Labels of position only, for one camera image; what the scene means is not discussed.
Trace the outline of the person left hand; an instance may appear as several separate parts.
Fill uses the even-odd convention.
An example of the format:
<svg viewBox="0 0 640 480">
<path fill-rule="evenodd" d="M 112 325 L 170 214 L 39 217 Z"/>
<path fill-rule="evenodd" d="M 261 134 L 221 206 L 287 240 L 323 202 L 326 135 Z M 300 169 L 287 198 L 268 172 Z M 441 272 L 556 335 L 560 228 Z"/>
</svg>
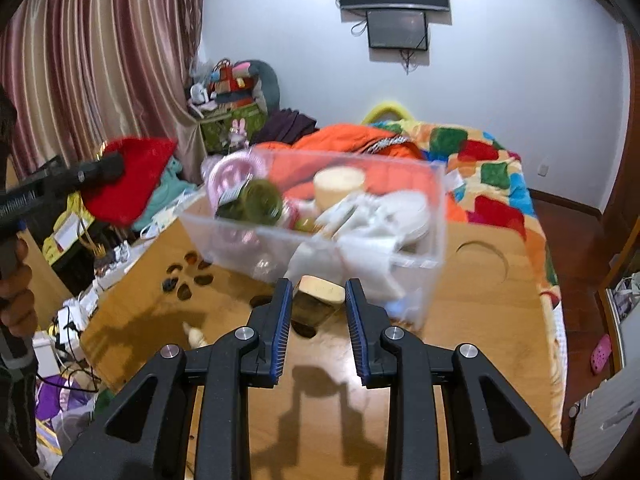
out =
<svg viewBox="0 0 640 480">
<path fill-rule="evenodd" d="M 32 339 L 38 327 L 35 296 L 29 288 L 32 268 L 25 263 L 28 246 L 24 240 L 16 241 L 15 255 L 18 266 L 1 281 L 1 298 L 6 305 L 1 309 L 1 323 L 17 338 Z"/>
</svg>

